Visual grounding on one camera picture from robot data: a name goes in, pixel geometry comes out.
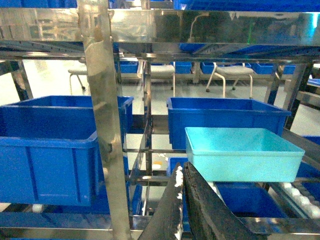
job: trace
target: metal post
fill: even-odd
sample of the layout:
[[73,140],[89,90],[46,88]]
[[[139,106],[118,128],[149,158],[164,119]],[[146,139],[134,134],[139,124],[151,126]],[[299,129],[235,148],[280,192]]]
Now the metal post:
[[28,81],[26,69],[24,66],[24,62],[20,61],[11,61],[10,62],[12,68],[14,69],[15,65],[18,65],[18,69],[11,72],[11,76],[14,82],[14,86],[16,92],[18,93],[20,101],[33,99],[31,87]]
[[193,69],[193,83],[198,84],[200,80],[201,75],[201,68],[200,68],[200,62],[196,61],[194,63],[194,69]]
[[[146,125],[145,149],[152,149],[152,115],[151,115],[151,63],[145,61],[143,64],[143,103],[144,124]],[[152,174],[152,153],[145,154],[146,174]]]
[[141,0],[142,9],[150,9],[150,0]]
[[[92,96],[104,180],[107,189],[112,234],[115,240],[130,240],[127,191],[121,144],[117,85],[110,16],[107,0],[77,0],[79,22]],[[90,22],[98,19],[92,27]]]
[[294,122],[300,105],[300,100],[297,99],[297,95],[299,91],[304,91],[306,89],[309,76],[312,72],[312,67],[312,63],[297,64],[295,67],[293,79],[291,80],[290,88],[283,104],[284,109],[291,111],[291,116],[286,119],[284,126],[286,129],[290,130]]
[[268,82],[268,88],[265,93],[264,102],[267,104],[275,104],[277,97],[280,81],[284,72],[284,65],[274,64],[272,74],[270,76],[270,82]]

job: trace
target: chair leg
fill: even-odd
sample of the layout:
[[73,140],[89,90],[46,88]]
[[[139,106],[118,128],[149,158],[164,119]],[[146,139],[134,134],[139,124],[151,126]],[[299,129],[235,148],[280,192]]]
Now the chair leg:
[[82,90],[85,90],[85,89],[86,89],[86,87],[85,87],[85,86],[83,86],[83,84],[82,84],[82,82],[81,82],[81,80],[80,80],[79,75],[76,75],[76,77],[78,78],[78,81],[79,81],[79,83],[80,83],[80,85],[81,85]]
[[232,90],[236,90],[236,85],[237,85],[238,81],[239,81],[239,78],[234,81],[234,83],[232,85]]
[[249,75],[249,77],[250,77],[250,99],[253,99],[254,80],[251,75]]
[[209,81],[208,81],[208,84],[206,85],[205,91],[206,91],[207,93],[210,92],[209,86],[210,86],[210,84],[211,84],[212,78],[214,77],[214,74],[215,74],[215,72],[212,71],[211,76],[210,76]]
[[70,74],[70,77],[69,77],[69,85],[70,85],[70,93],[72,95],[72,86],[71,86],[71,77],[73,76],[73,74]]
[[224,76],[220,75],[219,73],[215,73],[215,75],[216,75],[217,77],[221,78],[222,81],[223,81],[222,97],[223,97],[223,98],[226,98],[226,79],[225,79]]

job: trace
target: gray floor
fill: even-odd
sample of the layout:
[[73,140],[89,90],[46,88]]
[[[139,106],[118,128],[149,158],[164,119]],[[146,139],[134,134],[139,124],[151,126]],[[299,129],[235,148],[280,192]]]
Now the gray floor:
[[[31,90],[35,98],[48,95],[70,95],[69,88],[69,73],[68,68],[78,65],[77,61],[57,61],[57,60],[25,60],[24,61],[27,76],[31,85]],[[82,91],[77,78],[72,79],[73,95],[90,95],[88,82],[85,76],[80,77],[85,91]],[[172,97],[173,91],[170,90],[168,81],[153,80],[152,81],[152,114],[166,115],[167,106],[166,101],[168,97]],[[202,84],[187,85],[186,82],[177,82],[176,96],[177,97],[218,97],[222,96],[222,86],[220,84],[212,83],[210,92],[206,92],[206,87]],[[253,82],[253,97],[254,99],[263,101],[266,94],[266,81],[254,80]],[[141,81],[126,84],[122,87],[124,96],[134,96],[133,113],[143,113],[143,89]],[[10,74],[0,76],[0,105],[18,102],[19,98],[15,90]],[[248,98],[249,87],[243,82],[240,82],[235,91],[231,90],[231,86],[227,86],[227,98]],[[280,86],[275,105],[282,107],[286,93],[284,86]],[[301,105],[294,120],[292,131],[299,135],[320,135],[320,111],[310,107]],[[139,148],[141,135],[130,134],[127,137],[128,148]],[[155,135],[152,138],[153,148],[155,149],[170,149],[169,136]],[[137,154],[131,153],[128,155],[130,165],[132,166]],[[165,170],[167,168],[168,157],[170,154],[154,154],[153,163],[155,169]],[[151,188],[151,200],[159,199],[162,195],[163,187]]]

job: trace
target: white debris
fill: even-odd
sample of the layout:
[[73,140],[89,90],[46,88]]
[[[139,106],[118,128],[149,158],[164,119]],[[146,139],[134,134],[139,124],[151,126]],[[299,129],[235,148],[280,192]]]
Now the white debris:
[[177,199],[181,199],[182,200],[182,193],[178,193],[178,196],[176,197]]
[[175,176],[175,187],[181,187],[184,183],[184,174],[182,173],[182,167],[178,166],[177,170],[176,170],[176,176]]

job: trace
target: shelf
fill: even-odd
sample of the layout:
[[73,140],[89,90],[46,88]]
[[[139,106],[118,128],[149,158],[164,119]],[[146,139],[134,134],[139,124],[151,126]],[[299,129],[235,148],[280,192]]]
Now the shelf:
[[76,8],[0,8],[0,41],[82,42]]
[[296,98],[304,104],[309,104],[309,105],[320,108],[320,95],[318,94],[314,94],[306,91],[300,91],[298,92],[298,95],[296,96]]

